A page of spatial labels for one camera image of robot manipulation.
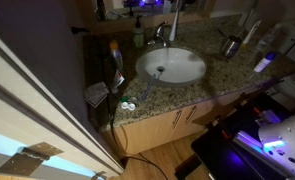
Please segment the granite countertop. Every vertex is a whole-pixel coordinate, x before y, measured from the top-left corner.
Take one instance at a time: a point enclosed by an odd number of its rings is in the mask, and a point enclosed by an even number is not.
[[[145,46],[135,49],[126,37],[130,32],[108,35],[104,41],[116,39],[122,43],[120,50],[124,60],[125,83],[119,88],[119,93],[110,98],[115,104],[114,127],[130,124],[155,115],[163,114],[191,104],[199,103],[209,98],[221,96],[230,92],[259,86],[269,80],[281,78],[295,73],[295,63],[283,55],[277,55],[275,60],[262,72],[253,71],[256,64],[266,52],[255,49],[256,39],[253,38],[246,47],[241,47],[236,55],[230,59],[219,54],[223,37],[217,32],[221,28],[227,35],[238,34],[237,26],[239,16],[209,19],[201,22],[180,24],[175,41],[171,47],[180,47],[196,52],[204,59],[207,70],[203,79],[198,83],[183,88],[161,88],[153,86],[144,103],[138,103],[134,111],[124,110],[120,107],[120,97],[136,97],[140,99],[146,90],[147,83],[142,81],[135,71],[137,59],[152,49],[160,48],[159,45]],[[147,30],[146,36],[151,37],[152,31]],[[107,118],[100,122],[99,131],[110,129]]]

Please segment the faucet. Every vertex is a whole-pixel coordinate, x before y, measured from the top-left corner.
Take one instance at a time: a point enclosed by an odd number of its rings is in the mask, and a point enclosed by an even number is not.
[[[156,27],[153,38],[148,42],[148,45],[160,42],[164,45],[164,47],[169,46],[169,42],[164,38],[164,27],[167,23],[167,21],[164,21]]]

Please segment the wooden cabinet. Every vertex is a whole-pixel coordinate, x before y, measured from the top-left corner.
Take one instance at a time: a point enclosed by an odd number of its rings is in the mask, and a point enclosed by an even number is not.
[[[198,104],[144,119],[115,128],[115,136],[120,148],[127,154],[157,147],[167,142],[204,130],[205,125],[213,122],[216,116],[228,114],[234,108],[233,102],[242,93],[251,93],[249,88],[224,96],[208,99]]]

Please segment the soap dispenser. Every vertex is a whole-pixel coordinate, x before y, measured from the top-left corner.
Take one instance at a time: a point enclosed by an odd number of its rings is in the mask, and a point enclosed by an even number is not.
[[[141,28],[139,18],[141,16],[137,16],[137,22],[133,29],[133,40],[136,48],[141,48],[144,46],[144,29]]]

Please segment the bottle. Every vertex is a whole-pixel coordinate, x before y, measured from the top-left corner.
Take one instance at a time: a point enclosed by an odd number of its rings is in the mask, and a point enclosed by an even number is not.
[[[117,66],[117,69],[119,70],[120,73],[123,74],[123,58],[121,56],[121,53],[118,49],[118,43],[117,41],[113,40],[109,43],[109,48],[110,48],[110,55],[114,59],[115,64]]]
[[[276,52],[270,51],[266,56],[256,65],[255,72],[261,72],[272,60],[276,57]]]
[[[259,40],[259,42],[256,45],[256,49],[259,51],[263,51],[267,48],[267,46],[274,41],[278,34],[279,29],[276,28],[270,28],[263,37]]]
[[[141,48],[144,46],[144,29],[140,25],[140,22],[139,22],[140,17],[141,16],[137,16],[137,22],[133,29],[133,33],[134,33],[133,40],[134,40],[134,45],[136,48]]]

